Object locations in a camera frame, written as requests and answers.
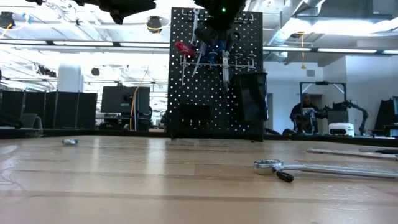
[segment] table surface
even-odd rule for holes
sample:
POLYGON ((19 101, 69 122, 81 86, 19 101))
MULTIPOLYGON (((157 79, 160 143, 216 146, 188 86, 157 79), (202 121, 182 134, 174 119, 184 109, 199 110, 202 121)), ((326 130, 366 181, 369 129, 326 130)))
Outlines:
POLYGON ((307 154, 328 142, 78 136, 0 141, 0 223, 397 223, 396 180, 252 171, 258 159, 398 171, 396 162, 307 154))

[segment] fluorescent light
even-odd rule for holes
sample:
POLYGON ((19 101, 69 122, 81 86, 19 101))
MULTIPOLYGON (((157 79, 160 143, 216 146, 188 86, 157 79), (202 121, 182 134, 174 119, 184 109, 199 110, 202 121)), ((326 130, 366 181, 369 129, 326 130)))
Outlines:
POLYGON ((353 53, 353 54, 373 54, 376 53, 377 50, 371 49, 327 49, 327 48, 319 48, 318 52, 325 53, 353 53))
POLYGON ((169 48, 167 43, 120 43, 122 47, 153 47, 153 48, 169 48))
POLYGON ((383 51, 384 54, 396 54, 398 55, 398 50, 385 50, 383 51))
POLYGON ((55 45, 74 45, 74 46, 113 46, 112 42, 96 42, 96 41, 54 41, 55 45))
POLYGON ((263 50, 269 51, 287 51, 287 52, 309 52, 311 48, 308 47, 263 47, 263 50))
POLYGON ((47 45, 47 42, 44 40, 0 40, 2 44, 39 44, 39 45, 47 45))

